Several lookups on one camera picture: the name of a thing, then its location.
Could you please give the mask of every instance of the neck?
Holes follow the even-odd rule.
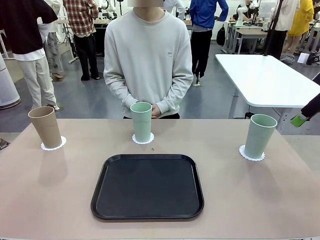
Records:
[[[165,11],[160,7],[134,7],[134,13],[146,22],[156,22],[163,18]]]

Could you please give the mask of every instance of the blue hoodie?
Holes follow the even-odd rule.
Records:
[[[229,11],[226,0],[191,0],[190,17],[192,25],[213,29],[217,2],[222,9],[220,22],[224,22],[227,19]]]

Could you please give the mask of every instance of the plaid shirt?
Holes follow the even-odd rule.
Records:
[[[86,36],[95,31],[93,19],[99,14],[95,0],[63,0],[63,5],[75,35]]]

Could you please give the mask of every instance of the person in plaid shirt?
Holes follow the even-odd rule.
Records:
[[[98,18],[99,9],[95,0],[63,0],[68,14],[69,24],[73,31],[74,44],[79,57],[82,77],[81,81],[98,80],[99,72],[96,57],[96,42],[93,33],[96,32],[93,19]]]

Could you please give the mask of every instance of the yellow shirt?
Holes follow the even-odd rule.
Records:
[[[289,37],[298,37],[309,30],[309,23],[314,18],[312,0],[300,0],[300,9],[295,13]]]

